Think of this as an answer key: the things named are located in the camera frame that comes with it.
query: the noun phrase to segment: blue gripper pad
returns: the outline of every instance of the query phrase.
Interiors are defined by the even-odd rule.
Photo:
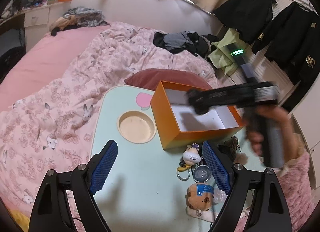
[[[92,195],[95,195],[97,191],[102,189],[117,156],[118,145],[113,141],[92,173],[91,186],[89,188]]]
[[[217,183],[218,188],[228,195],[231,191],[229,174],[207,141],[202,144],[202,155]]]

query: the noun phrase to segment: bed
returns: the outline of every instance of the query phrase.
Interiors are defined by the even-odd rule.
[[[209,63],[188,51],[173,55],[154,46],[154,33],[113,22],[47,35],[5,78],[0,197],[16,220],[23,217],[28,224],[48,169],[70,171],[88,162],[102,98],[110,88],[149,68],[193,72],[212,88],[220,86]],[[72,195],[70,209],[79,216]]]

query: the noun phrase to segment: silver screw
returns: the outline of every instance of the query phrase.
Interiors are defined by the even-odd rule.
[[[236,164],[235,164],[235,168],[236,168],[237,170],[242,170],[242,169],[243,169],[243,166],[242,166],[242,164],[240,164],[240,163],[236,163]]]
[[[267,173],[269,173],[269,174],[274,174],[275,172],[274,172],[274,170],[273,170],[273,169],[271,169],[271,168],[267,168]]]
[[[53,174],[54,174],[54,170],[53,170],[53,169],[47,171],[47,175],[48,175],[48,176],[51,176],[51,175],[53,175]]]
[[[84,164],[84,163],[82,163],[82,164],[80,164],[80,165],[78,165],[78,170],[84,170],[85,168],[86,168],[87,166]]]

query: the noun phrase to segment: red pillow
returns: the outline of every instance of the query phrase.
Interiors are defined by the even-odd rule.
[[[190,85],[203,89],[212,89],[212,87],[200,76],[193,72],[181,70],[147,69],[139,71],[127,78],[124,82],[127,85],[156,90],[160,81],[169,81],[185,85]]]

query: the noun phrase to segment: pink floral blanket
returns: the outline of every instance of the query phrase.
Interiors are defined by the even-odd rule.
[[[154,46],[154,33],[112,23],[74,58],[61,79],[0,113],[0,196],[8,209],[30,217],[47,170],[71,171],[89,161],[103,95],[132,74],[149,68],[183,70],[219,87],[204,59]],[[75,204],[70,207],[77,217]]]

